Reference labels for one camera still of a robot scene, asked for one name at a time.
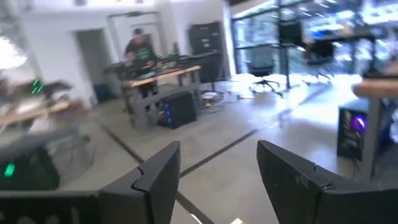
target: purple light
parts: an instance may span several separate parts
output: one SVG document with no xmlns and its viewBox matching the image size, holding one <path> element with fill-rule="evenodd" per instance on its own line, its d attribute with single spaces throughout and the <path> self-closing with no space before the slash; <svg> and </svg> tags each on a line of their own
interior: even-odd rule
<svg viewBox="0 0 398 224">
<path fill-rule="evenodd" d="M 355 116 L 351 120 L 351 127 L 354 131 L 358 133 L 363 133 L 365 132 L 366 128 L 366 120 L 363 118 L 363 116 Z"/>
</svg>

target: person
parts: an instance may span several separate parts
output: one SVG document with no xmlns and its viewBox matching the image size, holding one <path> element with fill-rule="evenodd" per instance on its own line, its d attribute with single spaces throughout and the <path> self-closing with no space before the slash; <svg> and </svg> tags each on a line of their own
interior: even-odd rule
<svg viewBox="0 0 398 224">
<path fill-rule="evenodd" d="M 141 28 L 136 28 L 133 31 L 133 37 L 126 46 L 125 50 L 126 60 L 130 64 L 141 67 L 137 71 L 137 75 L 143 75 L 149 72 L 155 66 L 157 57 L 153 47 L 148 43 L 144 37 L 144 32 Z M 157 94 L 157 83 L 146 83 L 138 86 L 143 98 L 148 97 L 149 93 Z M 150 106 L 146 106 L 146 111 L 149 112 Z"/>
</svg>

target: door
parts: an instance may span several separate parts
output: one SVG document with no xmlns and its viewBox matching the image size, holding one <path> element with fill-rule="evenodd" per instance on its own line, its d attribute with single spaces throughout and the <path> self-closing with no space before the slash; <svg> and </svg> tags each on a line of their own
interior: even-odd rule
<svg viewBox="0 0 398 224">
<path fill-rule="evenodd" d="M 77 31 L 75 37 L 81 53 L 81 63 L 93 85 L 98 102 L 113 98 L 108 87 L 108 79 L 103 73 L 104 69 L 111 65 L 104 30 Z"/>
</svg>

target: chair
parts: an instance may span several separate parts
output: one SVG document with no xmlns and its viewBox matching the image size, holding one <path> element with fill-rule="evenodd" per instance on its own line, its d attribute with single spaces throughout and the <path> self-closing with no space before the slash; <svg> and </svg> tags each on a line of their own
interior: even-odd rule
<svg viewBox="0 0 398 224">
<path fill-rule="evenodd" d="M 283 97 L 282 93 L 278 92 L 272 85 L 276 84 L 278 88 L 280 87 L 280 83 L 275 81 L 266 80 L 264 77 L 267 77 L 272 74 L 274 71 L 274 59 L 273 59 L 273 48 L 270 45 L 256 47 L 250 49 L 251 61 L 246 62 L 248 66 L 249 73 L 254 75 L 255 77 L 261 77 L 261 81 L 254 82 L 254 87 L 250 87 L 250 90 L 253 93 L 257 93 L 255 90 L 257 86 L 262 85 L 264 88 L 266 85 L 269 86 L 273 93 L 276 93 L 280 97 Z"/>
<path fill-rule="evenodd" d="M 333 63 L 334 58 L 334 48 L 331 42 L 315 42 L 315 44 L 310 45 L 307 49 L 306 63 L 307 66 L 312 68 L 316 72 L 316 78 L 325 77 L 328 82 L 331 82 L 330 77 L 334 77 L 334 74 L 324 74 L 321 69 L 325 66 Z"/>
</svg>

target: black t-shirt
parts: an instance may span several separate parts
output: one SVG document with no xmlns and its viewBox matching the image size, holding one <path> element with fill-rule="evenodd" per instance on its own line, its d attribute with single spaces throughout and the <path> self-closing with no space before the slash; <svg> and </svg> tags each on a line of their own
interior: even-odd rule
<svg viewBox="0 0 398 224">
<path fill-rule="evenodd" d="M 129 52 L 132 52 L 136 55 L 136 60 L 134 61 L 134 63 L 142 66 L 145 66 L 145 64 L 149 61 L 155 62 L 157 58 L 154 49 L 147 42 L 136 44 L 133 41 L 130 41 L 124 53 L 127 54 Z"/>
</svg>

